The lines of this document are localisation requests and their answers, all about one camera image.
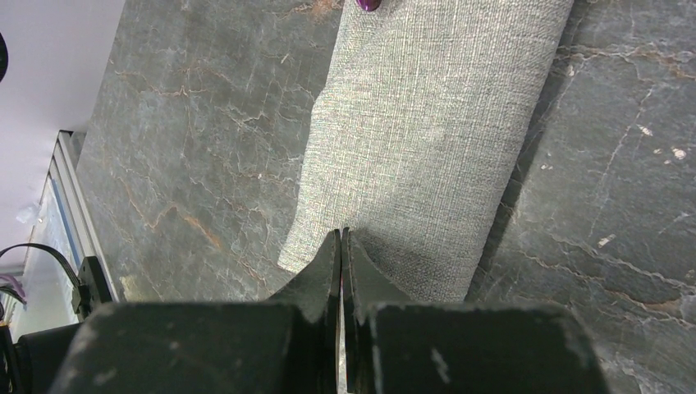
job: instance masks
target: gray cloth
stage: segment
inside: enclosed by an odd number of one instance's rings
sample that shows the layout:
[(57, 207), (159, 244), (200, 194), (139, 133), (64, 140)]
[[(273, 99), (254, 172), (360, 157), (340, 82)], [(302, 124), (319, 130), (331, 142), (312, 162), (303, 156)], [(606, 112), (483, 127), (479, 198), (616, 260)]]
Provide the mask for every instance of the gray cloth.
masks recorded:
[(346, 0), (279, 264), (350, 226), (415, 299), (461, 301), (571, 5)]

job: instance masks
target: marble table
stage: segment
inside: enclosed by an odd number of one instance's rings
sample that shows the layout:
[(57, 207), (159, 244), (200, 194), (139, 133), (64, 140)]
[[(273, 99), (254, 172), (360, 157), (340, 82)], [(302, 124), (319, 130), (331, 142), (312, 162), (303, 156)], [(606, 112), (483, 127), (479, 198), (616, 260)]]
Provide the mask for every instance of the marble table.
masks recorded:
[[(333, 0), (128, 0), (78, 175), (127, 300), (290, 277)], [(617, 394), (696, 390), (696, 5), (577, 0), (468, 300), (575, 313)]]

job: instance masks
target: metal frame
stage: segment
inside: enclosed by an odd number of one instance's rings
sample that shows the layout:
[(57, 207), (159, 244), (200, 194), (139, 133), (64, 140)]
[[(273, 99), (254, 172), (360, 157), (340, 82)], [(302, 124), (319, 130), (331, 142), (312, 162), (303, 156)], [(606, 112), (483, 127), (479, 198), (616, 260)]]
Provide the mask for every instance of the metal frame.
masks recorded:
[(97, 256), (106, 273), (109, 290), (114, 300), (119, 301), (108, 263), (104, 259), (102, 246), (99, 244), (92, 218), (89, 215), (85, 198), (82, 195), (80, 183), (77, 180), (76, 169), (73, 165), (73, 163), (77, 163), (77, 157), (72, 151), (70, 138), (70, 132), (58, 132), (56, 148), (53, 150), (53, 158), (48, 169), (48, 175), (54, 182), (53, 187), (58, 206), (61, 209), (63, 222), (66, 226), (68, 238), (71, 240), (71, 247), (77, 264), (80, 264), (85, 257)]

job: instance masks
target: beige fabric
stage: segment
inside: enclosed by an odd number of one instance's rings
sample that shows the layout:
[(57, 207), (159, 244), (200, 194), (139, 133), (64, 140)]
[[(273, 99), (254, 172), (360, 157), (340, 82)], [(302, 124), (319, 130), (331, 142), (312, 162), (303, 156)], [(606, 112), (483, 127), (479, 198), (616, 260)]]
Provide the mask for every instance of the beige fabric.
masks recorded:
[(462, 300), (571, 5), (346, 0), (279, 264), (351, 226), (415, 299)]

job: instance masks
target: gray marble surface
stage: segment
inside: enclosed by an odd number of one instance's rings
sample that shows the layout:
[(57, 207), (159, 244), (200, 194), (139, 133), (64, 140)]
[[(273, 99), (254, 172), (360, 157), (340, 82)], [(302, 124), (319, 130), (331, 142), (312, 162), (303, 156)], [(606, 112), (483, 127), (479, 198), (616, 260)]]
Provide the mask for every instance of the gray marble surface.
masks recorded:
[(126, 2), (78, 177), (126, 300), (254, 300), (289, 274), (336, 0)]
[(576, 1), (467, 297), (567, 306), (616, 394), (696, 392), (695, 20)]

